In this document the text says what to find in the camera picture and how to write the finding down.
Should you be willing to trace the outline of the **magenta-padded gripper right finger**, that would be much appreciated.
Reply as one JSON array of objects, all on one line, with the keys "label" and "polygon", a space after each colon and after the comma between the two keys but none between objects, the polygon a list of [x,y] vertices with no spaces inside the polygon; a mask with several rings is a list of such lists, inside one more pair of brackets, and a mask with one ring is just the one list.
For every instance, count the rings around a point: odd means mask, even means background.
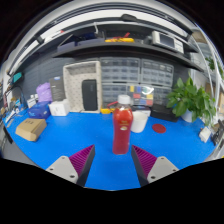
[{"label": "magenta-padded gripper right finger", "polygon": [[178,168],[165,156],[156,157],[135,145],[131,148],[131,156],[141,186],[146,186],[178,171]]}]

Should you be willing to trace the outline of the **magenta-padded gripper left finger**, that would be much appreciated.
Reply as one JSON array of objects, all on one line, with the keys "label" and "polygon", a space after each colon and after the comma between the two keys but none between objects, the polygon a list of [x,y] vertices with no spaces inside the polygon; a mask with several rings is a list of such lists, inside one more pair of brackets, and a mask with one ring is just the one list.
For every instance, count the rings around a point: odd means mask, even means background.
[{"label": "magenta-padded gripper left finger", "polygon": [[47,171],[68,180],[74,184],[84,187],[95,157],[95,146],[88,146],[75,154],[67,157],[59,157],[52,163]]}]

